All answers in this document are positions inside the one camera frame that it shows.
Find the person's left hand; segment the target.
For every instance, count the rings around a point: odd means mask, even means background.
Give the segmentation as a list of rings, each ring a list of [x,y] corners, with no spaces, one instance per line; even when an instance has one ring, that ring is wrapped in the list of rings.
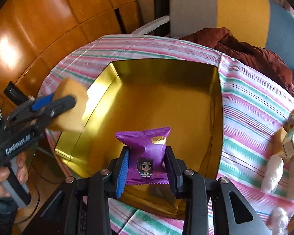
[[[21,185],[26,183],[28,180],[28,170],[25,164],[26,155],[24,152],[21,152],[16,159],[17,164],[17,174],[16,177]],[[0,198],[10,197],[10,194],[5,190],[2,185],[2,182],[5,181],[9,176],[9,169],[7,167],[0,167]]]

